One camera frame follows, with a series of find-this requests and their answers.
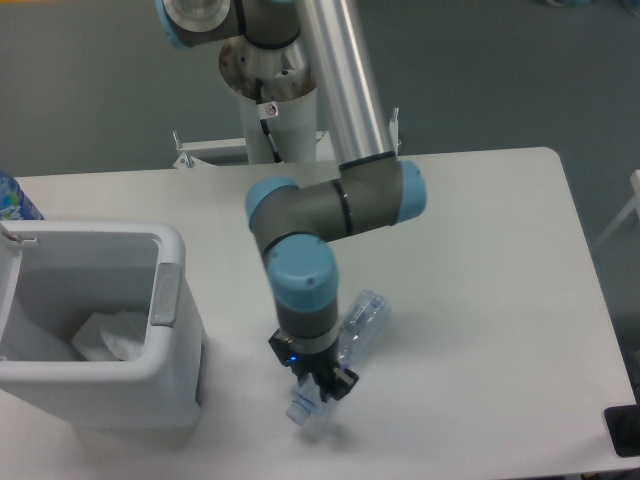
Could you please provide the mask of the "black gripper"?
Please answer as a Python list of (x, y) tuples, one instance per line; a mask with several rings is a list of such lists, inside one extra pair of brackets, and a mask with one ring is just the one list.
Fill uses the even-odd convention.
[(338, 337), (329, 331), (316, 338), (300, 338), (277, 330), (268, 341), (282, 366), (295, 375), (293, 390), (303, 390), (315, 384), (322, 388), (322, 401), (340, 401), (359, 381), (350, 369), (338, 362)]

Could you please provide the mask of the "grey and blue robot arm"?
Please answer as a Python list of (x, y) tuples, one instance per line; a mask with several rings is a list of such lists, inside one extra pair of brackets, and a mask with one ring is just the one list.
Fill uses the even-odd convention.
[(336, 179), (301, 187), (287, 177), (254, 184), (245, 199), (279, 327), (270, 345), (322, 400), (341, 399), (358, 377), (338, 358), (334, 240), (419, 216), (427, 202), (419, 168), (402, 161), (384, 119), (353, 1), (160, 1), (179, 48), (223, 41), (219, 67), (248, 98), (270, 162), (291, 159), (268, 112), (313, 90), (325, 99)]

